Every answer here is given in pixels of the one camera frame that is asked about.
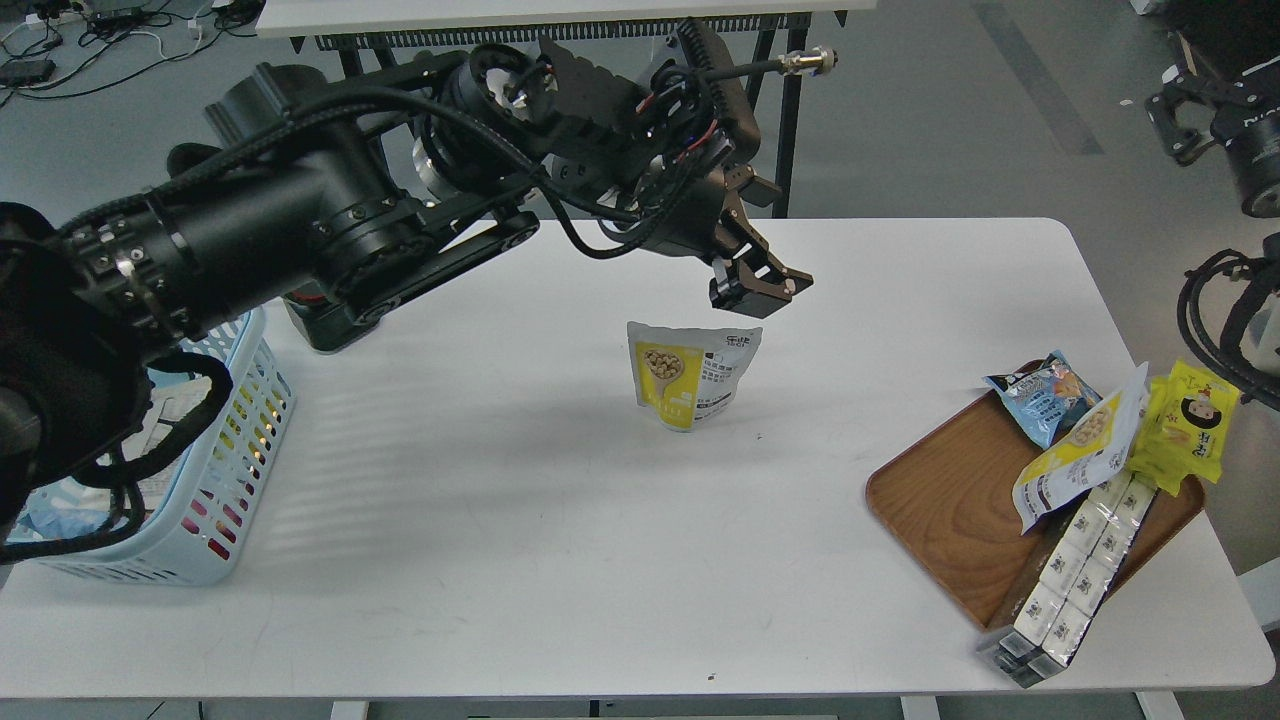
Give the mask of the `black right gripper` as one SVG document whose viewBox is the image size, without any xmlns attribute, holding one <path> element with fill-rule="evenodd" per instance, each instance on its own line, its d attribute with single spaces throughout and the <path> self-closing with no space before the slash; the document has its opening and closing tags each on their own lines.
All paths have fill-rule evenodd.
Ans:
<svg viewBox="0 0 1280 720">
<path fill-rule="evenodd" d="M 678 22 L 644 79 L 628 79 L 541 36 L 470 56 L 470 108 L 541 168 L 564 219 L 573 205 L 611 238 L 575 247 L 596 260 L 648 249 L 709 258 L 713 307 L 767 318 L 814 284 L 751 225 L 741 193 L 762 132 L 744 79 L 786 70 L 785 55 L 737 64 L 705 23 Z"/>
</svg>

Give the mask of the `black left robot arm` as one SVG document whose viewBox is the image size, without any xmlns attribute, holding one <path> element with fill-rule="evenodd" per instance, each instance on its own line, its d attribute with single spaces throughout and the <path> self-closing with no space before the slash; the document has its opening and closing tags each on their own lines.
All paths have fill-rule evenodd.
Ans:
<svg viewBox="0 0 1280 720">
<path fill-rule="evenodd" d="M 261 65 L 209 108 L 221 147 L 187 143 L 166 183 L 55 228 L 3 205 L 3 534 L 61 479 L 108 493 L 68 538 L 3 546 L 13 565 L 120 544 L 141 484 L 219 419 L 234 378 L 182 348 L 315 284 L 358 328 L 526 240 L 541 159 L 466 108 L 462 53 L 329 83 Z"/>
</svg>

